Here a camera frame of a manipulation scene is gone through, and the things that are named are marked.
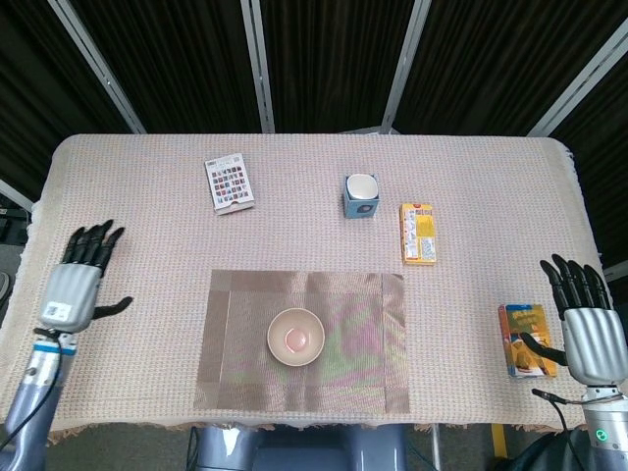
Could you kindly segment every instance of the robotic hand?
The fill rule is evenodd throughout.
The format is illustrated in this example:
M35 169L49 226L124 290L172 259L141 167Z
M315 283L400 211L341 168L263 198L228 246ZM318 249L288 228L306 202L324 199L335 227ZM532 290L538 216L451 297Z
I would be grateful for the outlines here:
M611 309L602 278L592 267L582 268L555 254L551 258L558 271L545 260L541 268L551 284L565 349L540 345L529 334L521 338L535 353L567 366L587 392L580 401L539 390L533 393L554 407L555 402L582 405L597 468L628 470L628 397L617 387L628 379L627 333Z
M45 328L34 330L40 337L7 417L0 471L44 469L48 432L77 351L75 334L92 320L118 314L132 303L132 297L125 297L113 306L95 307L100 279L124 232L119 228L105 239L112 225L109 220L88 231L77 230L50 276L39 314Z

